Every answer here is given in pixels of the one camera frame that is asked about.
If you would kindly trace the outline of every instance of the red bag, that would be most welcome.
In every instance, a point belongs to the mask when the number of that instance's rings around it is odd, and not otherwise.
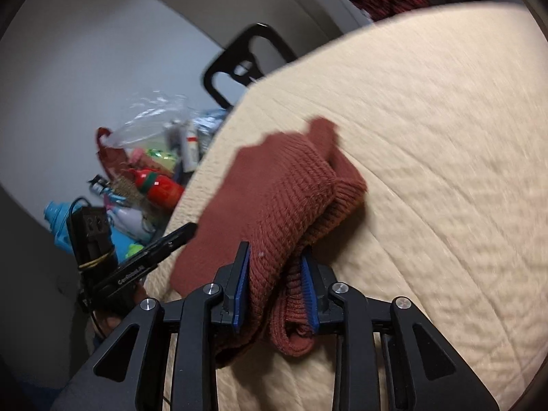
[[[111,130],[103,126],[97,129],[97,158],[105,170],[106,175],[111,181],[114,181],[128,170],[129,158],[123,148],[110,148],[105,147],[102,144],[101,138],[103,136],[109,137],[111,133]]]

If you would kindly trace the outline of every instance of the blue bottle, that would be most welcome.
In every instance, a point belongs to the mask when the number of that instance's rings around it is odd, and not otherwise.
[[[78,210],[81,206],[81,204],[77,204],[74,209]],[[50,202],[44,209],[44,218],[49,222],[51,233],[55,236],[55,245],[60,249],[63,249],[65,252],[73,255],[74,252],[72,251],[72,245],[70,244],[70,238],[68,236],[69,232],[66,225],[67,218],[69,216],[69,208],[70,203],[68,202],[61,204]],[[137,241],[119,232],[114,227],[111,227],[111,239],[114,247],[116,248],[118,262],[124,262],[125,255],[128,253],[129,247],[132,244],[136,244]]]

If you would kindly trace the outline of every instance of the quilted mattress cover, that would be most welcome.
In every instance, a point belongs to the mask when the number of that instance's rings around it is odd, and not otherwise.
[[[525,8],[471,3],[377,23],[251,87],[167,232],[198,221],[237,149],[333,120],[369,194],[320,261],[366,296],[411,298],[506,411],[548,351],[547,83],[548,43]],[[179,298],[174,261],[148,277],[151,296]],[[220,409],[329,410],[333,366],[327,337],[300,360],[258,343],[217,371]]]

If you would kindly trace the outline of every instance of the black cable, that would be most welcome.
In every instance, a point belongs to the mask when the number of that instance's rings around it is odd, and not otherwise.
[[[78,266],[81,266],[82,265],[82,262],[80,261],[80,258],[79,258],[79,255],[78,255],[78,252],[76,252],[74,249],[75,249],[75,240],[74,240],[74,237],[73,237],[73,230],[74,230],[74,227],[73,227],[73,223],[72,223],[72,213],[74,212],[74,207],[76,207],[76,204],[78,204],[78,202],[80,201],[84,201],[86,202],[86,204],[88,206],[91,206],[91,202],[87,200],[87,198],[84,198],[84,196],[80,196],[78,198],[76,198],[72,204],[70,205],[69,209],[68,209],[68,224],[67,224],[67,231],[68,231],[68,238],[70,240],[70,244],[72,246],[72,250],[73,250],[73,253],[74,253],[74,257],[76,258],[76,263],[78,264]],[[86,286],[86,284],[84,283],[84,280],[82,279],[82,273],[80,271],[80,284],[82,285],[82,290],[84,292],[84,297],[86,298],[86,302],[87,304],[90,304],[90,301],[89,301],[89,294],[88,294],[88,288]],[[97,317],[95,317],[95,314],[93,313],[93,311],[90,311],[89,314],[91,315],[91,321],[93,321],[93,324],[95,325],[95,328],[97,329],[97,332],[99,333],[99,335],[101,336],[101,338],[103,340],[106,340],[106,335],[105,333],[103,332],[103,330],[101,329],[101,326],[99,326],[99,323],[97,321]]]

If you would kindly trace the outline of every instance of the bed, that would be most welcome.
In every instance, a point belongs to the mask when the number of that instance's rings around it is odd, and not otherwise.
[[[366,296],[412,299],[508,411],[548,352],[547,82],[548,43],[520,6],[415,11],[346,35],[249,89],[166,232],[198,221],[237,149],[327,117],[369,192],[320,262]],[[149,295],[179,298],[174,261]],[[331,409],[333,357],[328,338],[298,360],[258,343],[217,371],[219,407]]]

